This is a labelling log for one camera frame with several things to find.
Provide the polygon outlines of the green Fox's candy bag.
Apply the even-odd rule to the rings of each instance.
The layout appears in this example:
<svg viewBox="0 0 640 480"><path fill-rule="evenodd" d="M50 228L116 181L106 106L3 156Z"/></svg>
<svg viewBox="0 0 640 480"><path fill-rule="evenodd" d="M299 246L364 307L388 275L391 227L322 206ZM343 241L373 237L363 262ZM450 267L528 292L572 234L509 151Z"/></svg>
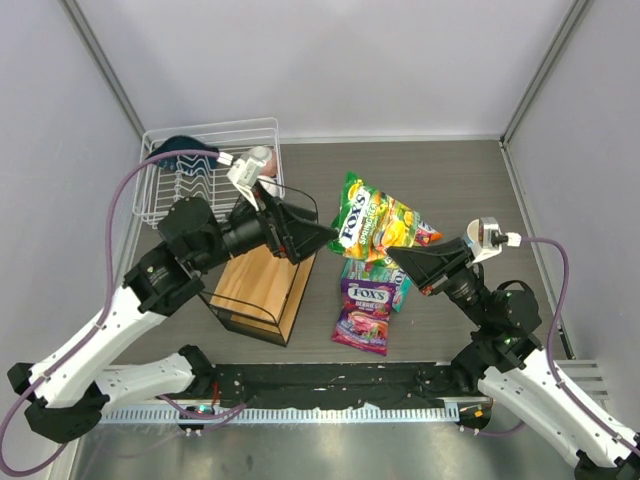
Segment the green Fox's candy bag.
<svg viewBox="0 0 640 480"><path fill-rule="evenodd" d="M349 171L331 226L337 237L328 248L345 258L386 265L389 247L411 247L421 216L414 209Z"/></svg>

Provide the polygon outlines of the orange Fox's fruits candy bag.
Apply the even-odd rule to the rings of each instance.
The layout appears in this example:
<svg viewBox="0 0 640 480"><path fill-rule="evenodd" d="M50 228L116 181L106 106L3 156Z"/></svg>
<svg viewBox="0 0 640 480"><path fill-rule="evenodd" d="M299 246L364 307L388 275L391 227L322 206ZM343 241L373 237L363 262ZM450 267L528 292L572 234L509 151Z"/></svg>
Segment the orange Fox's fruits candy bag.
<svg viewBox="0 0 640 480"><path fill-rule="evenodd" d="M428 246L443 238L443 234L431 227L424 220L420 220L416 227L416 235L414 242L419 246Z"/></svg>

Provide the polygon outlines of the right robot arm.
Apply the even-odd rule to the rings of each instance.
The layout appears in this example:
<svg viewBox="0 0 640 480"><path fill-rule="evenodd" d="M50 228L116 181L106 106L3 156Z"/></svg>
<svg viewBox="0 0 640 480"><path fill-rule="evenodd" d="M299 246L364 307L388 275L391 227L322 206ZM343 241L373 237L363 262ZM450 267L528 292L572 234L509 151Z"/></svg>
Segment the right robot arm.
<svg viewBox="0 0 640 480"><path fill-rule="evenodd" d="M425 295L443 292L477 327L451 362L460 386L508 408L544 438L577 479L636 479L639 434L581 390L536 337L531 288L506 281L490 291L484 260L524 238L500 231L430 247L390 247L388 255Z"/></svg>

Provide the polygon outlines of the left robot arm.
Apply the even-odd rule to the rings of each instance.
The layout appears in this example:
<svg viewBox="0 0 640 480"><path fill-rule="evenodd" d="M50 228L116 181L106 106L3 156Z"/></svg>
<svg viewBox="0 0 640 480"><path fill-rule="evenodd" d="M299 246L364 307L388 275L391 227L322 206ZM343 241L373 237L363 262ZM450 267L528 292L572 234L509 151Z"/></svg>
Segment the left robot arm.
<svg viewBox="0 0 640 480"><path fill-rule="evenodd" d="M296 265L337 238L313 210L257 189L258 204L242 201L218 222L206 200L186 197L160 221L160 243L111 288L105 307L54 354L17 363L7 373L28 401L30 429L65 444L93 429L103 416L162 394L200 396L215 369L196 346L156 362L111 369L128 346L203 292L203 274L255 248Z"/></svg>

